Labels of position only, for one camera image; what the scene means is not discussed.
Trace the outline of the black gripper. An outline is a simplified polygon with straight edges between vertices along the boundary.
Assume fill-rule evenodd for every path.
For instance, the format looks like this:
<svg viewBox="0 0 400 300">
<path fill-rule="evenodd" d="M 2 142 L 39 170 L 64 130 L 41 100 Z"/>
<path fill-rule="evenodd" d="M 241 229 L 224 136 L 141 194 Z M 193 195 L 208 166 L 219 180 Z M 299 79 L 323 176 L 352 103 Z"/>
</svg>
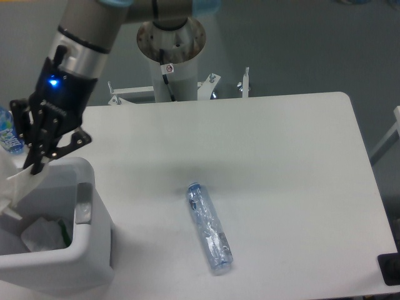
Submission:
<svg viewBox="0 0 400 300">
<path fill-rule="evenodd" d="M 61 69 L 67 47 L 59 45 L 52 59 L 46 58 L 36 88 L 27 99 L 10 102 L 16 132 L 28 146 L 24 169 L 39 174 L 49 161 L 63 158 L 90 144 L 91 136 L 80 126 L 83 112 L 97 79 L 75 75 Z M 58 146 L 63 134 L 70 142 Z"/>
</svg>

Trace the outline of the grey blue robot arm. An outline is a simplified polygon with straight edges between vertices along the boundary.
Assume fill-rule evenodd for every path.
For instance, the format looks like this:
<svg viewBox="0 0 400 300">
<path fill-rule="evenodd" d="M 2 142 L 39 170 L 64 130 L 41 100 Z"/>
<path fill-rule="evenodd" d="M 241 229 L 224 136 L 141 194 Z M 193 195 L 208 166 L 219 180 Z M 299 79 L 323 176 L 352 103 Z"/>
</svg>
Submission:
<svg viewBox="0 0 400 300">
<path fill-rule="evenodd" d="M 219 1 L 68 1 L 34 92 L 11 101 L 16 131 L 28 146 L 24 167 L 32 175 L 91 142 L 83 112 L 118 32 L 140 24 L 137 45 L 156 65 L 169 101 L 188 88 L 176 77 L 194 59 L 206 35 L 198 16 L 216 13 Z"/>
</svg>

